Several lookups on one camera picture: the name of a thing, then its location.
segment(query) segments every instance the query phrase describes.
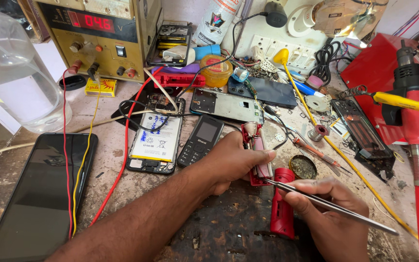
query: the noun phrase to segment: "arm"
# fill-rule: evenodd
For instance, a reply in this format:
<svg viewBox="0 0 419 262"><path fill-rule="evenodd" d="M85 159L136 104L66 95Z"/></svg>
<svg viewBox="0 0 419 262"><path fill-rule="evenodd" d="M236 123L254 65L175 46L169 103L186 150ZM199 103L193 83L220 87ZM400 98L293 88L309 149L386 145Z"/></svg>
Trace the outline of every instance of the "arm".
<svg viewBox="0 0 419 262"><path fill-rule="evenodd" d="M297 180L290 185L309 194L343 206L350 211L368 217L368 205L333 177L320 180ZM280 191L287 201L302 216L311 231L316 247L328 262L369 262L368 225L358 223L336 212L316 208L302 194Z"/></svg>
<svg viewBox="0 0 419 262"><path fill-rule="evenodd" d="M275 156L244 150L241 133L229 133L205 158L86 229L47 261L149 261L205 198L224 193L231 181Z"/></svg>

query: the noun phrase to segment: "phone battery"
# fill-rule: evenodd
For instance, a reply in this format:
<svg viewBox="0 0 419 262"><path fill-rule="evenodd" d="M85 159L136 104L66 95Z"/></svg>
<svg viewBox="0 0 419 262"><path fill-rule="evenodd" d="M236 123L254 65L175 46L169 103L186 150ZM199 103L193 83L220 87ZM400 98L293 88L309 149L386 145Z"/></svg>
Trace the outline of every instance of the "phone battery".
<svg viewBox="0 0 419 262"><path fill-rule="evenodd" d="M163 115L145 113L140 125L145 128L155 129L165 120L166 117ZM171 116L159 130L147 131L139 128L129 157L173 162L180 126L181 118Z"/></svg>

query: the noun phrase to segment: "red led display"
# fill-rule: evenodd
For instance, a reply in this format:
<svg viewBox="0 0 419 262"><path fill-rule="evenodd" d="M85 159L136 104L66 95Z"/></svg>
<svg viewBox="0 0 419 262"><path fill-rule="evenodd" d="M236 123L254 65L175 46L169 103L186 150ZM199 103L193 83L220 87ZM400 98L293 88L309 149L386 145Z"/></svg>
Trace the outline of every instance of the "red led display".
<svg viewBox="0 0 419 262"><path fill-rule="evenodd" d="M108 33L114 33L114 24L111 19L101 18L93 15L85 15L68 11L71 23L75 27L90 28Z"/></svg>

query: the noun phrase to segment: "plastic water bottle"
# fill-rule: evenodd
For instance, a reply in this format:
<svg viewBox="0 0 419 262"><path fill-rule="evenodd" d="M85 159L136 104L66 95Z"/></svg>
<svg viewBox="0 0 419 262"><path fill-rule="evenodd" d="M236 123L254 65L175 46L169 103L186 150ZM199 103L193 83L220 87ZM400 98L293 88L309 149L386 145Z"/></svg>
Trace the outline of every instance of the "plastic water bottle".
<svg viewBox="0 0 419 262"><path fill-rule="evenodd" d="M0 13L0 105L23 127L45 133L63 127L62 90L20 24ZM72 110L66 104L66 121Z"/></svg>

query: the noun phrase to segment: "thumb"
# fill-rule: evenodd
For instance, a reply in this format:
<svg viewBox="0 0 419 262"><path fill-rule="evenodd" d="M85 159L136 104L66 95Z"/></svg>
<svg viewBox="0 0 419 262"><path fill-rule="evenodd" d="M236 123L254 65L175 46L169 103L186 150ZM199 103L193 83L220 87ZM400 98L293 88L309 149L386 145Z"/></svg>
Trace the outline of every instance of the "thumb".
<svg viewBox="0 0 419 262"><path fill-rule="evenodd" d="M309 227L320 226L319 223L324 219L323 214L305 196L297 192L289 192L284 196L284 200L303 217Z"/></svg>
<svg viewBox="0 0 419 262"><path fill-rule="evenodd" d="M276 151L270 150L245 150L248 153L247 160L251 166L268 164L276 157Z"/></svg>

